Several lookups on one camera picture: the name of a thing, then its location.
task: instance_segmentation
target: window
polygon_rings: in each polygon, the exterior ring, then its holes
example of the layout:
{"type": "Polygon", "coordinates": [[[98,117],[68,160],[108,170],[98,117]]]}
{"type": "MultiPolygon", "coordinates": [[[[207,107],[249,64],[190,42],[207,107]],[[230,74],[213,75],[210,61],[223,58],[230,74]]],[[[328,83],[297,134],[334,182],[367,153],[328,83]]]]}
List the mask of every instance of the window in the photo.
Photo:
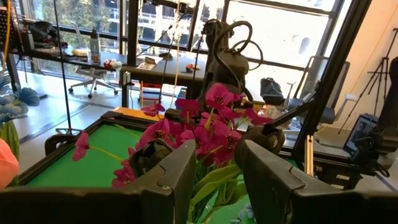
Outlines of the window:
{"type": "MultiPolygon", "coordinates": [[[[191,17],[185,16],[178,22],[181,30],[180,46],[187,46],[190,33],[191,17]]],[[[176,27],[175,9],[166,6],[153,6],[150,3],[143,4],[138,16],[138,39],[151,42],[158,41],[170,44],[176,27]]]]}
{"type": "Polygon", "coordinates": [[[332,0],[271,0],[275,2],[295,4],[297,6],[312,7],[315,9],[322,9],[324,11],[331,11],[333,4],[332,0]]]}
{"type": "MultiPolygon", "coordinates": [[[[249,62],[250,68],[254,68],[256,66],[256,63],[249,62]]],[[[302,75],[303,72],[299,70],[292,70],[270,65],[261,65],[259,68],[249,71],[249,73],[246,75],[246,88],[252,94],[254,101],[264,102],[260,95],[260,80],[262,78],[273,78],[275,82],[280,85],[280,89],[282,90],[284,97],[287,97],[290,90],[290,85],[287,84],[287,82],[295,82],[296,84],[293,86],[292,93],[290,94],[293,96],[302,75]]]]}
{"type": "MultiPolygon", "coordinates": [[[[198,18],[196,22],[196,28],[194,30],[193,42],[192,46],[194,49],[198,48],[198,43],[200,40],[201,32],[203,30],[203,26],[205,22],[210,19],[219,19],[221,20],[221,16],[223,13],[224,0],[204,0],[200,1],[198,18]]],[[[200,45],[200,48],[203,50],[208,50],[206,44],[206,35],[203,36],[203,41],[200,45]]]]}
{"type": "MultiPolygon", "coordinates": [[[[252,40],[262,49],[264,60],[305,67],[318,50],[328,17],[230,2],[227,22],[231,24],[235,21],[251,23],[252,40]]],[[[247,27],[237,27],[234,31],[229,40],[230,46],[248,36],[247,27]]],[[[259,58],[258,49],[251,44],[243,54],[259,58]]]]}

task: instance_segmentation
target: orchid flower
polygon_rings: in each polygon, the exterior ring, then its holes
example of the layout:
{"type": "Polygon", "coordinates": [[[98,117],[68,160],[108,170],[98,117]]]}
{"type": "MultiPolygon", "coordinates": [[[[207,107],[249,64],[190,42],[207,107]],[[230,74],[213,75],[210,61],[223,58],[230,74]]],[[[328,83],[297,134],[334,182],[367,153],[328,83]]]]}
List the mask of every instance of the orchid flower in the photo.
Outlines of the orchid flower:
{"type": "Polygon", "coordinates": [[[136,150],[141,150],[148,142],[160,138],[163,139],[167,144],[173,146],[173,142],[170,137],[170,126],[167,119],[162,119],[155,124],[149,126],[144,134],[141,136],[139,142],[136,144],[136,150]]]}
{"type": "Polygon", "coordinates": [[[108,151],[105,151],[104,149],[100,149],[100,148],[93,147],[93,146],[89,145],[88,144],[88,134],[85,131],[81,132],[80,137],[77,139],[75,146],[76,146],[76,149],[72,155],[72,160],[75,162],[84,158],[87,154],[87,150],[89,150],[89,149],[95,149],[95,150],[101,151],[101,152],[109,155],[113,159],[116,159],[119,162],[123,161],[120,157],[115,156],[114,154],[112,154],[108,151]]]}
{"type": "Polygon", "coordinates": [[[262,116],[259,116],[253,109],[247,109],[244,111],[244,114],[251,119],[251,123],[253,125],[262,125],[262,124],[267,124],[271,123],[274,120],[272,118],[265,118],[262,116]]]}
{"type": "Polygon", "coordinates": [[[148,115],[148,116],[157,116],[159,114],[159,112],[164,112],[165,108],[156,103],[154,106],[146,106],[141,108],[141,110],[144,112],[144,114],[148,115]]]}
{"type": "MultiPolygon", "coordinates": [[[[134,154],[134,149],[129,147],[128,152],[130,158],[134,154]]],[[[122,161],[122,169],[118,169],[113,172],[116,178],[112,180],[112,187],[121,188],[136,179],[134,176],[134,171],[130,166],[129,158],[122,161]]]]}
{"type": "Polygon", "coordinates": [[[72,159],[77,162],[80,159],[86,156],[87,150],[90,148],[88,144],[88,134],[85,131],[82,131],[80,137],[76,141],[76,149],[73,152],[72,159]]]}
{"type": "Polygon", "coordinates": [[[234,94],[230,93],[223,84],[215,83],[207,91],[205,100],[207,106],[222,110],[234,100],[234,94]]]}

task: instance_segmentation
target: floor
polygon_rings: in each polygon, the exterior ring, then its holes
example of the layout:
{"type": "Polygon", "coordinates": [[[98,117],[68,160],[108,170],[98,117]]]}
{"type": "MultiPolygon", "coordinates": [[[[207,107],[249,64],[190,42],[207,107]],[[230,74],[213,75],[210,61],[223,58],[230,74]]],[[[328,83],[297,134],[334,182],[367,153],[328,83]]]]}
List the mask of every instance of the floor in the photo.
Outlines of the floor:
{"type": "MultiPolygon", "coordinates": [[[[24,73],[20,72],[20,80],[22,86],[29,86],[39,94],[45,93],[48,95],[40,101],[38,107],[29,108],[27,118],[15,120],[21,143],[20,172],[24,172],[45,156],[45,140],[55,134],[55,128],[67,128],[68,121],[62,79],[28,73],[28,82],[26,83],[24,73]]],[[[67,88],[75,83],[78,83],[78,81],[67,80],[67,88]]],[[[121,106],[121,95],[115,95],[113,90],[99,86],[93,94],[93,98],[88,99],[89,90],[85,87],[76,87],[73,94],[68,93],[67,95],[72,128],[84,129],[105,112],[121,106]]],[[[131,92],[130,105],[137,110],[141,107],[141,104],[137,102],[138,97],[138,91],[131,92]]],[[[164,96],[162,104],[165,108],[170,108],[172,98],[164,96]]],[[[345,155],[346,153],[341,150],[341,146],[345,143],[349,132],[343,131],[341,134],[337,134],[337,132],[337,129],[325,128],[318,133],[316,138],[320,140],[322,146],[315,150],[345,155]]],[[[287,136],[286,144],[294,144],[294,138],[287,136]]],[[[391,177],[388,179],[380,175],[376,177],[364,175],[356,190],[397,191],[397,162],[391,168],[390,173],[391,177]]]]}

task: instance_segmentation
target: orange object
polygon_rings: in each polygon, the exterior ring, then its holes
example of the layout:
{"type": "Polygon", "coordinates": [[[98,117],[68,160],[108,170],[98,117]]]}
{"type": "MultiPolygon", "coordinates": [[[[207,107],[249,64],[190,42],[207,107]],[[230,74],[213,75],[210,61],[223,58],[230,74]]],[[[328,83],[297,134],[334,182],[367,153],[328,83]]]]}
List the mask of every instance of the orange object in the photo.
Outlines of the orange object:
{"type": "Polygon", "coordinates": [[[19,163],[8,144],[0,139],[0,189],[4,189],[18,175],[19,163]]]}

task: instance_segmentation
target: bottle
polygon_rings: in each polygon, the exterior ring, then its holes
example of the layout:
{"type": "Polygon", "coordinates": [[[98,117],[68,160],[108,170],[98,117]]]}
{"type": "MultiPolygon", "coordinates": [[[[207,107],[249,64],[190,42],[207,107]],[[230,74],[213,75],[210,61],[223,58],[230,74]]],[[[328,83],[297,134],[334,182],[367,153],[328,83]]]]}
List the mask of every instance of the bottle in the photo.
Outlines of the bottle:
{"type": "Polygon", "coordinates": [[[100,39],[98,37],[99,36],[97,31],[93,29],[90,38],[90,51],[91,51],[91,61],[94,63],[101,62],[100,39]]]}

